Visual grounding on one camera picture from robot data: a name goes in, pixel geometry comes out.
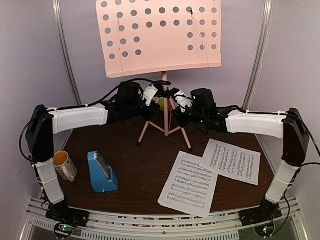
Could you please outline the pink perforated music stand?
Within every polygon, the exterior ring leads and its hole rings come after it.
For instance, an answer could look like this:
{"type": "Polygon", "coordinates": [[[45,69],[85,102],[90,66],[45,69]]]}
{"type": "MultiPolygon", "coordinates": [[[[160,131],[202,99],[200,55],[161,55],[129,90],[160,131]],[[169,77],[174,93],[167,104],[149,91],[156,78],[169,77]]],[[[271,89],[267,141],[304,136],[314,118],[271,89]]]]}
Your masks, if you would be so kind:
{"type": "Polygon", "coordinates": [[[161,73],[157,104],[178,108],[168,72],[218,68],[219,0],[98,0],[95,4],[108,78],[161,73]]]}

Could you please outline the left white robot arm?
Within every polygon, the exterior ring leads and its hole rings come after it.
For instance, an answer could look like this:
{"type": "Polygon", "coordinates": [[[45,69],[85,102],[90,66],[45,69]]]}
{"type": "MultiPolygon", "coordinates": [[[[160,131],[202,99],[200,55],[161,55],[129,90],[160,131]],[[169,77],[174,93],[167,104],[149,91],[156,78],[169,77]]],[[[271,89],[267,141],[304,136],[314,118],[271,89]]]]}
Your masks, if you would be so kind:
{"type": "Polygon", "coordinates": [[[121,82],[91,104],[59,108],[41,104],[34,109],[30,121],[21,131],[30,152],[24,158],[35,166],[38,182],[54,205],[51,211],[61,222],[69,221],[72,211],[63,204],[65,196],[53,164],[54,135],[90,126],[124,124],[139,116],[150,120],[160,108],[154,98],[162,88],[162,81],[150,80],[149,84],[142,89],[139,79],[134,78],[121,82]]]}

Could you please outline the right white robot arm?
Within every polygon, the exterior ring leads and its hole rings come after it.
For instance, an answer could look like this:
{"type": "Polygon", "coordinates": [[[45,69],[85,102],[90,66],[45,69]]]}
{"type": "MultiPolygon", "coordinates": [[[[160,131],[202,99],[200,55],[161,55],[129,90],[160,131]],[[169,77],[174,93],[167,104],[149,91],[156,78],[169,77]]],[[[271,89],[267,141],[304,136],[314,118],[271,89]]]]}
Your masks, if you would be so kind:
{"type": "Polygon", "coordinates": [[[278,112],[254,112],[237,105],[218,107],[210,89],[193,90],[190,96],[174,88],[169,92],[178,108],[173,115],[180,127],[195,124],[204,134],[245,133],[263,135],[283,140],[283,154],[276,175],[265,194],[262,206],[256,210],[259,220],[268,220],[275,205],[285,196],[305,160],[309,142],[314,141],[310,130],[296,108],[278,112]]]}

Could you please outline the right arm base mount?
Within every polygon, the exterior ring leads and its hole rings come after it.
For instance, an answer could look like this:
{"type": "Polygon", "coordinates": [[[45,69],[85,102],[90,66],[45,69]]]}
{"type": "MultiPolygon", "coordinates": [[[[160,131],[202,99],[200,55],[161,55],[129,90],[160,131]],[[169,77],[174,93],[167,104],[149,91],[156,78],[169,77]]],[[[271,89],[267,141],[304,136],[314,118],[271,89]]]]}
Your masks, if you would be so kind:
{"type": "Polygon", "coordinates": [[[284,226],[276,228],[275,219],[282,217],[279,202],[273,203],[263,198],[257,207],[241,210],[239,218],[243,227],[254,226],[255,233],[261,238],[272,238],[284,226]]]}

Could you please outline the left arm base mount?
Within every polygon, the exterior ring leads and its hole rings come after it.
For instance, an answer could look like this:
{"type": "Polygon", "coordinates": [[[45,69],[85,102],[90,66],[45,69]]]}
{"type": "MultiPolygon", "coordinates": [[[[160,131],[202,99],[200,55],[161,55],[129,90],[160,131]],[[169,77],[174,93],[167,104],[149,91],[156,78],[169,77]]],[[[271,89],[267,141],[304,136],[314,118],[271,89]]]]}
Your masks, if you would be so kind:
{"type": "Polygon", "coordinates": [[[66,200],[57,204],[45,200],[41,208],[46,211],[46,218],[57,222],[53,233],[59,240],[69,238],[78,227],[86,227],[90,216],[86,210],[70,208],[66,200]]]}

